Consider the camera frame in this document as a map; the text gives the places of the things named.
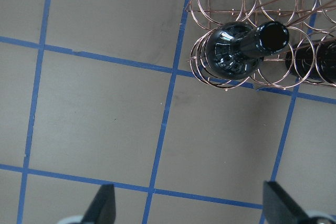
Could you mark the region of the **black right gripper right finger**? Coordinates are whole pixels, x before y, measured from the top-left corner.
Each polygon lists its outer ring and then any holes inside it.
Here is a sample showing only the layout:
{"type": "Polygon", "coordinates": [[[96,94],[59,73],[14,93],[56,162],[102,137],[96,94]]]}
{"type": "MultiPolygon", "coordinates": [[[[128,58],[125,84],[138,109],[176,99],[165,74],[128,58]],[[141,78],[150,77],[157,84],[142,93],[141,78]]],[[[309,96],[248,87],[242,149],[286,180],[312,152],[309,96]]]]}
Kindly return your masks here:
{"type": "Polygon", "coordinates": [[[269,224],[311,223],[307,213],[277,183],[263,183],[263,214],[269,224]]]}

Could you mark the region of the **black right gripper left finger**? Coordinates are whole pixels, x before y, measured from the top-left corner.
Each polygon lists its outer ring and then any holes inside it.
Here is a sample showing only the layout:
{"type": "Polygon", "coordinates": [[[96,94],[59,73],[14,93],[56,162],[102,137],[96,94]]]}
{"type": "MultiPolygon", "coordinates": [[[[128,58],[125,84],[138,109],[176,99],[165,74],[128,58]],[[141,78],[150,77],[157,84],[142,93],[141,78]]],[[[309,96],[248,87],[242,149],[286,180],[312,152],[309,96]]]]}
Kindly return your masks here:
{"type": "Polygon", "coordinates": [[[82,223],[114,223],[116,220],[115,203],[114,184],[101,185],[85,212],[82,223]]]}

